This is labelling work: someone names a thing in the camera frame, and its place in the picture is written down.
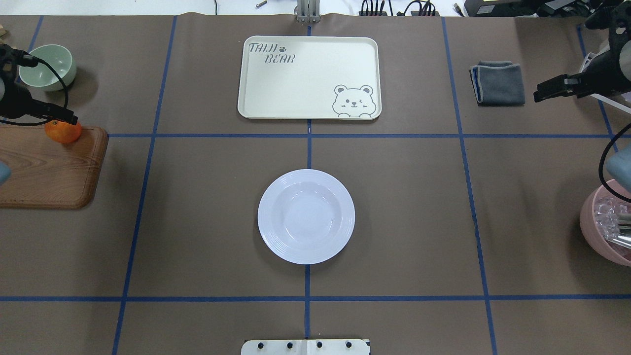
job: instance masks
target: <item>wooden block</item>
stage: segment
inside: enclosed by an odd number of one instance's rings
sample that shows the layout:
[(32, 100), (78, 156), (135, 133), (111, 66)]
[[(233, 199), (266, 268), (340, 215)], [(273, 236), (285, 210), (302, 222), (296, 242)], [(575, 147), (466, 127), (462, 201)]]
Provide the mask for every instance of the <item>wooden block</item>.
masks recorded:
[(0, 160), (11, 177), (0, 186), (0, 207), (81, 208), (94, 197), (107, 149), (102, 128), (84, 127), (60, 144), (40, 127), (0, 126)]

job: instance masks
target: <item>orange fruit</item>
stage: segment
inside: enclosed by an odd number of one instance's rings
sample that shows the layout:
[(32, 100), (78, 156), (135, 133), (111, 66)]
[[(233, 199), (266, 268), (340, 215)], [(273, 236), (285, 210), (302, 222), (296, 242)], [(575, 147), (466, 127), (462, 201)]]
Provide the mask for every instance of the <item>orange fruit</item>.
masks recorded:
[(75, 126), (61, 121), (51, 121), (44, 125), (44, 131), (54, 141), (72, 143), (81, 136), (81, 123), (77, 122)]

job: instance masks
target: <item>bear face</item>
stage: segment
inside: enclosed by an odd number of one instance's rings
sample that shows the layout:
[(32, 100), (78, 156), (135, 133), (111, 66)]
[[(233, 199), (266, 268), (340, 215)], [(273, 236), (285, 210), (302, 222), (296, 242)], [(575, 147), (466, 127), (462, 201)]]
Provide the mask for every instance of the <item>bear face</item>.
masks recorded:
[(333, 111), (338, 117), (370, 117), (377, 110), (372, 100), (372, 88), (364, 85), (360, 88), (335, 87)]

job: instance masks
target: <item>tabletop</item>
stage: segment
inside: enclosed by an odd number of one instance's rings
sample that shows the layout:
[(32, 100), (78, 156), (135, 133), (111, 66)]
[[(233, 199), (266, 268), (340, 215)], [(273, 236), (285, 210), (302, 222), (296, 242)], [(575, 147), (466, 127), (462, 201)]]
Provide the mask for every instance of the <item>tabletop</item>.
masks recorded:
[[(375, 354), (624, 353), (631, 269), (589, 247), (578, 215), (628, 116), (531, 97), (598, 48), (580, 22), (0, 16), (11, 45), (70, 49), (69, 108), (110, 137), (86, 208), (0, 210), (2, 353), (237, 354), (305, 337), (370, 339)], [(382, 114), (242, 117), (252, 35), (374, 39)], [(526, 104), (478, 107), (479, 60), (519, 63)], [(357, 216), (346, 248), (307, 266), (267, 249), (256, 221), (269, 184), (304, 168), (339, 179)]]

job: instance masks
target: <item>pink basket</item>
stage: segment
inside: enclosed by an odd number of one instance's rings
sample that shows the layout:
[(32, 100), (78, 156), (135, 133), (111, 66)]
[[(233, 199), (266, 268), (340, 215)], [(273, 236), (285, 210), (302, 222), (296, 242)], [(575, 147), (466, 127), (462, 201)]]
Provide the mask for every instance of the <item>pink basket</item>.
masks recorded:
[[(629, 192), (627, 192), (627, 190), (620, 186), (620, 184), (618, 184), (615, 180), (609, 180), (607, 183), (617, 193), (624, 196), (631, 196)], [(581, 209), (581, 231), (583, 232), (585, 240), (587, 240), (589, 245), (591, 245), (597, 253), (616, 264), (631, 267), (631, 250), (605, 240), (596, 227), (594, 204), (596, 200), (605, 196), (611, 196), (611, 193), (607, 191), (604, 186), (600, 186), (596, 189), (596, 191), (589, 195), (583, 204), (583, 208)], [(622, 202), (619, 198), (615, 196), (612, 197), (616, 203)]]

